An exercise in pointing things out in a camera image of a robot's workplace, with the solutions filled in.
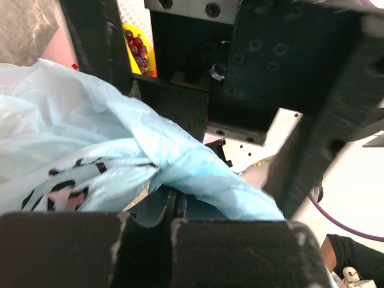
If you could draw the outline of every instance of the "screw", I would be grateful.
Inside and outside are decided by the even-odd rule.
[[[216,18],[217,16],[220,15],[220,6],[217,5],[216,3],[209,3],[205,7],[205,13],[212,18]]]

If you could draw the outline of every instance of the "screw hole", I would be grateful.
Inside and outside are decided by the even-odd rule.
[[[346,142],[341,139],[332,140],[328,145],[329,158],[336,158],[337,154],[344,148]]]
[[[173,6],[173,0],[159,0],[159,2],[164,9],[171,9]]]
[[[205,7],[205,13],[212,18],[216,18],[217,16],[220,15],[220,6],[217,5],[216,3],[209,3]]]
[[[250,52],[259,52],[263,47],[263,41],[258,39],[253,39],[250,41]]]
[[[266,68],[270,72],[276,72],[280,69],[280,63],[278,61],[269,61],[266,65]]]
[[[236,53],[232,56],[232,61],[237,64],[243,64],[245,62],[245,56],[243,53]]]
[[[288,46],[285,44],[277,44],[274,47],[274,52],[277,56],[283,56],[288,53]]]
[[[381,56],[375,63],[374,69],[380,76],[384,76],[384,56]]]

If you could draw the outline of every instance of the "silver metal plate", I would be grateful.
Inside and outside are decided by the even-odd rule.
[[[159,0],[144,0],[145,8],[151,11],[164,12],[190,18],[215,21],[225,24],[234,24],[239,0],[173,0],[172,7],[165,9]],[[220,14],[210,17],[206,12],[206,6],[217,4]]]

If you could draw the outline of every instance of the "black sleeve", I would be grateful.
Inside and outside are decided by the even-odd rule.
[[[343,279],[343,269],[353,267],[366,280],[374,280],[377,287],[384,287],[384,254],[355,242],[349,237],[327,235],[336,255],[334,272]]]

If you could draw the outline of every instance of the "black metal plate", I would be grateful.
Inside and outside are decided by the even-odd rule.
[[[300,1],[242,1],[222,102],[254,113],[315,112],[326,96],[317,90],[333,81],[332,63],[343,62],[359,35],[360,14],[336,12]]]
[[[143,102],[161,116],[177,123],[197,140],[203,141],[207,125],[207,93],[168,85],[146,76],[137,75],[136,79]]]

